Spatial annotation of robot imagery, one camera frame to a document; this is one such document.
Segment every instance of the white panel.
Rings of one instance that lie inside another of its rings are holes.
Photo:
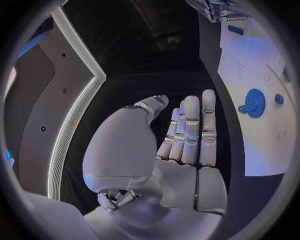
[[[295,144],[297,119],[291,82],[282,75],[284,60],[262,28],[253,20],[230,24],[242,28],[244,35],[221,28],[222,55],[218,73],[225,83],[237,111],[244,141],[245,175],[267,176],[287,171]],[[249,90],[259,89],[266,100],[259,118],[238,112]],[[284,97],[283,105],[274,97]]]

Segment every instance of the robotic hand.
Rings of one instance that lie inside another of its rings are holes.
[[[200,101],[187,96],[180,108],[173,110],[157,154],[150,123],[168,105],[167,96],[146,98],[108,117],[91,139],[83,159],[84,181],[98,194],[100,205],[107,210],[121,209],[152,194],[159,207],[224,214],[226,189],[219,170],[214,168],[215,102],[213,90],[203,92],[200,139]]]

